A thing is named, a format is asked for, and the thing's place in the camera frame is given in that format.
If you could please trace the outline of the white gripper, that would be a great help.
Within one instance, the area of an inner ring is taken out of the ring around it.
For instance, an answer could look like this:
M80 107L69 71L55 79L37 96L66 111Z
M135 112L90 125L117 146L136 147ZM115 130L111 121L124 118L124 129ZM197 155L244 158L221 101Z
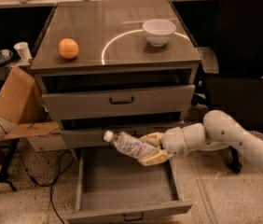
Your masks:
M141 140L153 147L162 148L156 154L139 160L143 166L153 166L166 162L172 156L185 157L188 154L187 142L180 127L167 130L165 133L149 133Z

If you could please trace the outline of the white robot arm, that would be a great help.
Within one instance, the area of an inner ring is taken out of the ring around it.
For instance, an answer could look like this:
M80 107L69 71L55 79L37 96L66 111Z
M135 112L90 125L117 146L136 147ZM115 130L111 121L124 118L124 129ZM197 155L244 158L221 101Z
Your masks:
M263 174L263 140L247 132L235 119L220 110L209 111L202 123L175 127L164 133L142 137L158 153L139 160L143 166L166 162L175 155L233 147Z

